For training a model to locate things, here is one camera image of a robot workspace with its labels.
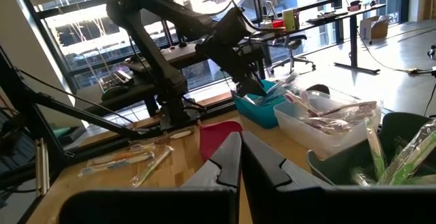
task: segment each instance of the red object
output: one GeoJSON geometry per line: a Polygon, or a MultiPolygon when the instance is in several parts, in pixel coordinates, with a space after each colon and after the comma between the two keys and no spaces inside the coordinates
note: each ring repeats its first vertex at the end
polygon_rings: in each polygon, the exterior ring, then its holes
{"type": "Polygon", "coordinates": [[[272,23],[273,23],[272,24],[273,28],[279,28],[285,26],[285,22],[283,20],[273,20],[272,23]]]}
{"type": "Polygon", "coordinates": [[[206,162],[232,132],[242,132],[242,126],[235,121],[200,127],[200,154],[206,162]]]}

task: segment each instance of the plastic container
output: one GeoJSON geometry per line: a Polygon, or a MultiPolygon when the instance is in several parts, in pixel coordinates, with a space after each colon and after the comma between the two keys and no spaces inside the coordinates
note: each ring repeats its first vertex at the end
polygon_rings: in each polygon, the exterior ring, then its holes
{"type": "MultiPolygon", "coordinates": [[[[429,120],[429,118],[424,116],[404,112],[393,112],[385,115],[379,139],[388,163],[395,156],[397,147],[399,145],[402,147],[406,146],[418,132],[419,128],[429,120]]],[[[307,152],[306,160],[314,176],[332,185],[355,185],[356,183],[350,177],[350,172],[355,167],[361,167],[366,175],[375,179],[374,164],[368,140],[326,160],[318,159],[314,152],[309,151],[307,152]]],[[[428,174],[436,174],[435,151],[426,158],[414,176],[425,176],[428,174]]]]}
{"type": "MultiPolygon", "coordinates": [[[[326,111],[353,102],[335,99],[327,94],[315,91],[308,92],[308,95],[311,105],[319,111],[326,111]]],[[[274,113],[279,122],[280,129],[284,133],[304,147],[313,150],[322,158],[331,157],[367,138],[364,121],[353,127],[348,133],[327,135],[299,121],[297,118],[304,116],[305,113],[288,101],[276,105],[274,113]]],[[[380,116],[380,113],[373,116],[372,119],[375,125],[380,123],[380,116]]]]}
{"type": "MultiPolygon", "coordinates": [[[[262,80],[264,89],[268,90],[276,83],[262,80]]],[[[257,99],[257,95],[248,95],[250,99],[257,99]]],[[[272,129],[278,125],[277,119],[274,115],[274,106],[285,100],[283,97],[278,97],[276,101],[268,106],[256,106],[248,101],[245,101],[239,97],[233,96],[234,104],[240,114],[247,117],[249,120],[257,123],[264,129],[272,129]]]]}

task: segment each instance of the wooden table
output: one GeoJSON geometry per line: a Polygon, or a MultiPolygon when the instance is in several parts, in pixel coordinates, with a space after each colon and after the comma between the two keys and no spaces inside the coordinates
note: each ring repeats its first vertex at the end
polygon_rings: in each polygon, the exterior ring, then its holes
{"type": "MultiPolygon", "coordinates": [[[[309,171],[309,166],[305,161],[307,149],[289,139],[278,127],[269,130],[263,129],[245,117],[239,116],[237,111],[217,116],[204,121],[202,124],[210,125],[223,121],[238,121],[244,130],[251,131],[284,157],[309,171]]],[[[203,164],[199,151],[199,139],[199,131],[197,130],[192,135],[169,142],[168,144],[175,151],[155,170],[141,187],[181,186],[203,164]]],[[[86,164],[86,162],[79,163],[62,171],[48,193],[41,200],[39,206],[35,209],[28,223],[56,223],[57,215],[63,203],[75,193],[89,189],[130,187],[129,181],[136,173],[137,167],[137,165],[128,165],[116,170],[106,170],[79,177],[80,169],[84,168],[86,164]]],[[[239,223],[252,223],[243,181],[241,181],[241,187],[239,223]]]]}

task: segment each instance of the green bin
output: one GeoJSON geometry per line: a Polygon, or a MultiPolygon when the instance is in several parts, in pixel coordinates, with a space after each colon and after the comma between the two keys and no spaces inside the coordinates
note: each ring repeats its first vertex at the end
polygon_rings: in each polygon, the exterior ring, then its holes
{"type": "MultiPolygon", "coordinates": [[[[395,156],[398,145],[406,146],[418,130],[430,119],[417,114],[393,112],[385,115],[379,132],[381,147],[388,163],[395,156]]],[[[326,160],[318,159],[313,151],[306,154],[312,174],[332,185],[355,185],[351,180],[351,170],[361,167],[364,173],[375,179],[373,159],[368,140],[350,147],[326,160]]],[[[422,163],[415,176],[436,174],[436,152],[433,151],[422,163]]]]}

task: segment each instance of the teal container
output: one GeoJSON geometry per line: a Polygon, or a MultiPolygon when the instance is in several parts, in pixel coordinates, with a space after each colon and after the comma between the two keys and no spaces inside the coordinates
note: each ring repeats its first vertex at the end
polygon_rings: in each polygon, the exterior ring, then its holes
{"type": "MultiPolygon", "coordinates": [[[[388,164],[393,160],[398,146],[405,147],[429,118],[405,112],[393,112],[385,115],[379,133],[381,147],[388,164]]],[[[351,171],[361,167],[363,172],[375,179],[375,170],[368,140],[329,157],[318,159],[313,151],[306,155],[312,174],[332,185],[355,185],[351,180],[351,171]]],[[[414,176],[436,174],[436,151],[433,151],[418,168],[414,176]]]]}
{"type": "MultiPolygon", "coordinates": [[[[276,83],[262,80],[264,89],[267,91],[273,87],[276,83]]],[[[250,99],[259,98],[257,95],[247,95],[250,99]]],[[[238,112],[247,117],[249,120],[260,125],[264,129],[272,129],[279,125],[277,118],[274,115],[274,106],[285,101],[283,96],[276,98],[273,102],[270,102],[267,106],[256,106],[244,99],[233,96],[234,104],[238,112]]]]}

